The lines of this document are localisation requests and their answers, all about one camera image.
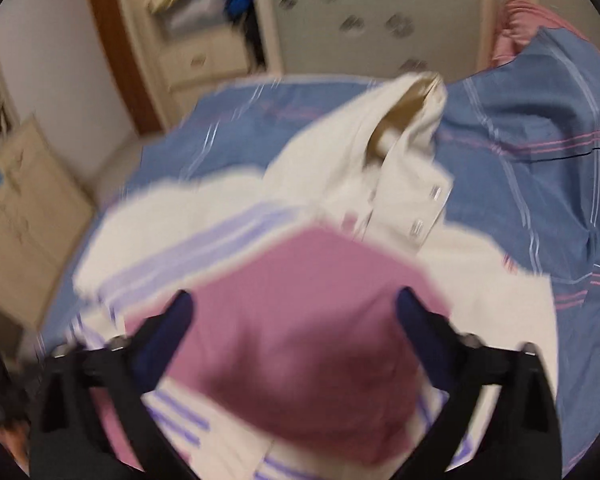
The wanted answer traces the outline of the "pink and cream hooded jacket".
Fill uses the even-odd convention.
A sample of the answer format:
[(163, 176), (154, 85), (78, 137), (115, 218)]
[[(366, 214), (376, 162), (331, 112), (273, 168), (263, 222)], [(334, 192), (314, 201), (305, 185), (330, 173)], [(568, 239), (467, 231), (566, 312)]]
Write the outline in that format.
[(445, 218), (432, 73), (385, 82), (298, 133), (265, 170), (163, 181), (110, 210), (73, 284), (90, 348), (180, 290), (195, 318), (150, 414), (205, 479), (385, 479), (440, 410), (396, 319), (409, 287), (461, 333), (533, 342), (558, 378), (550, 280)]

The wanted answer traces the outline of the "light wood sideboard cabinet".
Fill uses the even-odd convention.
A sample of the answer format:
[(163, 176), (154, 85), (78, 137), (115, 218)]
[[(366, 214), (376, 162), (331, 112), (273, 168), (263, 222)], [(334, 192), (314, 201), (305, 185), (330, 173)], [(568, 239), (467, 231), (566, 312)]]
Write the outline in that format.
[(0, 311), (38, 330), (95, 207), (33, 116), (0, 144), (0, 170)]

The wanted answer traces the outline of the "blue plaid bed cover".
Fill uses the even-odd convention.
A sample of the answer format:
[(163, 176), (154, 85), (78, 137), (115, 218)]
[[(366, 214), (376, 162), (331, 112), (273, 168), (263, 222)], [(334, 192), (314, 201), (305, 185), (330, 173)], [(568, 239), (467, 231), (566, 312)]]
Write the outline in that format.
[[(73, 277), (115, 206), (163, 181), (265, 170), (298, 133), (388, 81), (260, 80), (201, 99), (96, 218), (43, 326), (43, 348), (81, 342), (70, 326), (87, 303)], [(444, 88), (432, 154), (453, 181), (446, 220), (492, 238), (552, 286), (558, 378), (550, 385), (559, 468), (568, 471), (600, 434), (600, 52), (544, 28), (512, 62)]]

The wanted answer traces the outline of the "upper wardrobe drawer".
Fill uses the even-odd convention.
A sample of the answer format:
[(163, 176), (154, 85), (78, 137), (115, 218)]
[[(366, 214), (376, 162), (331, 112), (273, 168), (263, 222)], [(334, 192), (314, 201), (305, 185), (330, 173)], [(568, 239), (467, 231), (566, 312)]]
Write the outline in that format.
[(169, 90), (244, 76), (251, 60), (242, 36), (219, 28), (169, 42), (158, 54), (158, 67)]

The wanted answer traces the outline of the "pink folded quilt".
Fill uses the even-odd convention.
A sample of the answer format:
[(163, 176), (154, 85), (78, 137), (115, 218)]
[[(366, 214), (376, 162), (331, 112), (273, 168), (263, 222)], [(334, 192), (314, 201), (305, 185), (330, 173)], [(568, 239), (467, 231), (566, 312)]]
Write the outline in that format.
[(506, 0), (496, 17), (490, 66), (495, 68), (512, 62), (541, 28), (565, 29), (588, 41), (580, 30), (545, 6), (529, 0)]

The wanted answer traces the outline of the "brown wooden door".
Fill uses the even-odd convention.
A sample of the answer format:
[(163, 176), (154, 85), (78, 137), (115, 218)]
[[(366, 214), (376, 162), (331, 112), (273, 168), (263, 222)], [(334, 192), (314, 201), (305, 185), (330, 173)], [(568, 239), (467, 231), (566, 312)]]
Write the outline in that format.
[(139, 136), (162, 130), (158, 114), (145, 87), (119, 0), (90, 0), (102, 50), (122, 102)]

